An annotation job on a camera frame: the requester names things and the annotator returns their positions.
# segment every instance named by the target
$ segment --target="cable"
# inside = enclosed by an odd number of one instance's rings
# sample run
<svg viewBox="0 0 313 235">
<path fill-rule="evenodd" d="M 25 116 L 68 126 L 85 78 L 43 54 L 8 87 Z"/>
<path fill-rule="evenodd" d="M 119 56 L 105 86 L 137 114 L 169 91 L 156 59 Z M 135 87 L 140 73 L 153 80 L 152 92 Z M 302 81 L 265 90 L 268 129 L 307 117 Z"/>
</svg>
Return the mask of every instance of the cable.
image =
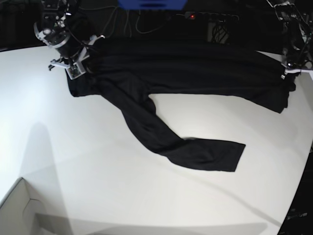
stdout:
<svg viewBox="0 0 313 235">
<path fill-rule="evenodd" d="M 165 22 L 163 25 L 160 25 L 159 27 L 157 27 L 157 28 L 155 28 L 155 29 L 152 29 L 152 30 L 147 31 L 147 32 L 141 32 L 141 31 L 138 29 L 138 23 L 139 23 L 140 16 L 141 16 L 141 11 L 139 10 L 139 16 L 138 16 L 138 18 L 137 18 L 135 27 L 136 27 L 137 32 L 140 33 L 140 34 L 148 34 L 148 33 L 155 32 L 155 31 L 157 31 L 157 30 L 163 28 L 163 27 L 167 24 L 167 22 Z"/>
<path fill-rule="evenodd" d="M 75 8 L 74 8 L 74 12 L 72 15 L 75 15 L 78 12 L 78 9 L 80 7 L 80 4 L 82 2 L 82 0 L 74 0 L 76 2 Z"/>
<path fill-rule="evenodd" d="M 73 34 L 73 32 L 70 30 L 69 23 L 68 23 L 68 21 L 67 21 L 67 13 L 66 13 L 66 10 L 67 10 L 67 9 L 65 9 L 64 16 L 65 16 L 65 21 L 66 21 L 66 23 L 67 23 L 67 30 L 69 31 L 69 33 L 71 34 L 71 36 L 72 36 L 80 45 L 82 45 L 82 46 L 84 46 L 84 47 L 86 47 L 86 48 L 89 48 L 90 50 L 92 50 L 92 51 L 94 51 L 94 52 L 96 52 L 96 53 L 99 53 L 99 52 L 94 48 L 94 46 L 88 45 L 88 44 L 84 43 L 82 40 L 78 39 L 78 38 Z"/>
<path fill-rule="evenodd" d="M 309 42 L 311 41 L 311 36 L 310 37 L 307 37 L 307 39 L 306 39 L 306 41 L 305 41 L 305 44 L 304 44 L 304 46 L 303 46 L 303 48 L 302 48 L 302 50 L 301 50 L 301 52 L 300 52 L 300 54 L 299 54 L 299 56 L 298 56 L 298 59 L 297 59 L 297 64 L 299 65 L 299 62 L 300 62 L 300 60 L 301 60 L 301 57 L 302 57 L 302 55 L 304 54 L 304 50 L 305 50 L 305 48 L 306 47 L 309 47 L 310 48 L 310 44 L 309 44 Z"/>
<path fill-rule="evenodd" d="M 303 67 L 303 66 L 305 66 L 307 63 L 311 63 L 312 64 L 312 66 L 313 66 L 313 61 L 312 60 L 306 60 L 306 61 L 304 61 L 304 63 L 302 64 L 302 66 L 301 67 Z"/>
<path fill-rule="evenodd" d="M 115 14 L 114 21 L 113 21 L 113 28 L 112 28 L 111 33 L 107 36 L 107 38 L 111 37 L 115 32 L 117 16 L 118 16 L 118 11 L 116 10 L 116 14 Z"/>
<path fill-rule="evenodd" d="M 98 8 L 79 7 L 79 9 L 84 10 L 84 11 L 99 11 L 99 10 L 105 10 L 105 9 L 110 9 L 110 8 L 116 8 L 116 6 L 103 6 L 103 7 L 98 7 Z"/>
<path fill-rule="evenodd" d="M 101 31 L 101 34 L 102 34 L 102 35 L 104 35 L 105 31 L 107 30 L 107 27 L 108 27 L 109 24 L 111 23 L 111 20 L 112 20 L 112 18 L 113 18 L 113 16 L 114 16 L 115 12 L 118 10 L 118 8 L 119 8 L 119 6 L 116 6 L 115 9 L 112 11 L 112 13 L 111 13 L 111 15 L 110 15 L 110 17 L 109 17 L 108 22 L 105 24 L 105 26 L 103 27 L 103 29 L 102 29 L 102 31 Z M 114 33 L 114 30 L 115 30 L 115 24 L 114 24 L 114 26 L 113 26 L 112 34 Z"/>
<path fill-rule="evenodd" d="M 125 23 L 125 26 L 124 26 L 124 36 L 126 37 L 126 29 L 127 29 L 127 26 L 129 27 L 129 30 L 130 30 L 130 38 L 132 37 L 132 27 L 131 27 L 131 23 L 129 21 L 129 16 L 130 16 L 130 10 L 126 11 L 126 15 L 127 15 L 127 18 L 126 18 L 126 23 Z"/>
</svg>

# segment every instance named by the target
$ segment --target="shirt sleeve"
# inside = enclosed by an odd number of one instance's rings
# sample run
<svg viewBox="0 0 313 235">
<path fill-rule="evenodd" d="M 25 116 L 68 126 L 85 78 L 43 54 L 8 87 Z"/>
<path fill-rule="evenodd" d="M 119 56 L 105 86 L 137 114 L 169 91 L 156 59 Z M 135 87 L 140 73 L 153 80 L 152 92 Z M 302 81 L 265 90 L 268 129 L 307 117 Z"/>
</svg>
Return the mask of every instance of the shirt sleeve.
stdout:
<svg viewBox="0 0 313 235">
<path fill-rule="evenodd" d="M 125 86 L 116 83 L 118 80 L 102 79 L 97 84 L 99 93 L 122 111 L 129 129 L 147 149 L 182 167 L 235 171 L 244 144 L 181 139 L 156 115 L 154 103 L 145 94 L 142 85 L 137 84 L 140 81 L 132 81 Z"/>
</svg>

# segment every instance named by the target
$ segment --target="black garment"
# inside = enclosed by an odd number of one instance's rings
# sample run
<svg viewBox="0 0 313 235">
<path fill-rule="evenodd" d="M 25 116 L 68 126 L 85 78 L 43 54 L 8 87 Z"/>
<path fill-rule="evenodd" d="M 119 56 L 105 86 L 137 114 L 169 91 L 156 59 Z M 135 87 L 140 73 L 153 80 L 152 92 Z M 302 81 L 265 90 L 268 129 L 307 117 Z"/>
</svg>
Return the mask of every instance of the black garment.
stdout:
<svg viewBox="0 0 313 235">
<path fill-rule="evenodd" d="M 117 40 L 98 46 L 103 53 L 88 62 L 94 74 L 68 80 L 71 94 L 102 95 L 146 148 L 187 168 L 235 171 L 245 145 L 181 139 L 156 116 L 149 94 L 234 95 L 280 113 L 295 89 L 291 79 L 281 79 L 279 62 L 241 48 Z"/>
</svg>

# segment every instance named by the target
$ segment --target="blue object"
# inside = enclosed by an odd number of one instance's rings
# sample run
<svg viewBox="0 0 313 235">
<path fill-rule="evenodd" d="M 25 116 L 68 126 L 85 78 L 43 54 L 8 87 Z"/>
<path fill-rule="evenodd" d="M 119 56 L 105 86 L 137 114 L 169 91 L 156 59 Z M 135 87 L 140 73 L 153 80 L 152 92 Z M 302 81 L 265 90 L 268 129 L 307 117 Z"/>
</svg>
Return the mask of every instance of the blue object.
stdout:
<svg viewBox="0 0 313 235">
<path fill-rule="evenodd" d="M 187 0 L 119 0 L 126 10 L 181 10 Z"/>
</svg>

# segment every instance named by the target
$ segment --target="white table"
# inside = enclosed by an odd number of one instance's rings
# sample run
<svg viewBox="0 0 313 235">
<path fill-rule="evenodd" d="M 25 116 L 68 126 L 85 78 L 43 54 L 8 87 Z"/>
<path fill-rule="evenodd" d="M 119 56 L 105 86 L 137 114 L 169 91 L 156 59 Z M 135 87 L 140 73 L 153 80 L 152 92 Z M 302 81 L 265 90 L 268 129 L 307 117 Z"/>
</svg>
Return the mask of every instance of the white table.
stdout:
<svg viewBox="0 0 313 235">
<path fill-rule="evenodd" d="M 47 69 L 54 58 L 0 53 L 0 196 L 23 176 L 43 218 L 75 235 L 277 234 L 313 139 L 309 76 L 282 114 L 238 97 L 152 95 L 181 137 L 246 144 L 235 173 L 197 171 L 145 149 L 105 99 L 71 97 L 65 72 Z"/>
</svg>

